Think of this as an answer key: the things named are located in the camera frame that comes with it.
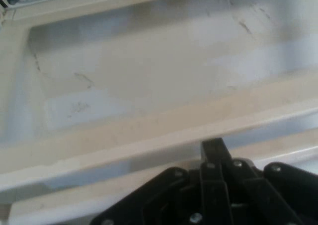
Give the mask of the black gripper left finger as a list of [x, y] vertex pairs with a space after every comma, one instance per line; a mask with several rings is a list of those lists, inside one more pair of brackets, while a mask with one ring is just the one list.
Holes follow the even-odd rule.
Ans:
[[223, 176], [230, 153], [221, 138], [203, 141], [196, 169], [170, 167], [97, 215], [93, 225], [231, 225]]

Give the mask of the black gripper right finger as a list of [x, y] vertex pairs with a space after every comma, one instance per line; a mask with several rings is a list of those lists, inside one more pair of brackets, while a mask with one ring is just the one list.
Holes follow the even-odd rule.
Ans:
[[232, 159], [220, 140], [220, 162], [230, 197], [245, 203], [256, 225], [316, 225], [318, 176], [294, 166], [272, 162], [262, 171]]

